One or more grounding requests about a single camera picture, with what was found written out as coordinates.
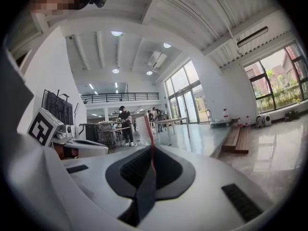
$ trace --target wooden plank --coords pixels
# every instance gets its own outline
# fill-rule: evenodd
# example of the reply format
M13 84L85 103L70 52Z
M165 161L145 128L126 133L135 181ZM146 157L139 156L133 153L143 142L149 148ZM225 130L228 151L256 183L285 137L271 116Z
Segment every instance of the wooden plank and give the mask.
M235 150L237 141L240 136L240 131L241 131L240 127L231 127L226 140L222 144L222 147L221 147L222 151L232 152L233 150Z
M234 153L248 154L247 137L248 137L248 128L242 128L235 150L233 151Z

